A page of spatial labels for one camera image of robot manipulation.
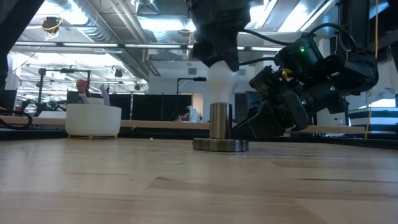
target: wooden surface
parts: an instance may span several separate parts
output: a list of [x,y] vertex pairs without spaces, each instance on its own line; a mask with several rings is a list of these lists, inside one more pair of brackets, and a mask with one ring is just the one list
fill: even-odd
[[[0,116],[9,124],[26,124],[25,117]],[[64,126],[65,119],[58,118],[33,118],[33,124],[36,125],[56,125]],[[171,121],[126,121],[121,123],[122,128],[170,128],[170,129],[209,129],[209,123],[189,123],[189,122],[171,122]],[[348,126],[309,126],[307,129],[300,131],[301,133],[364,133],[363,127]]]
[[191,141],[0,142],[0,223],[397,223],[398,151]]

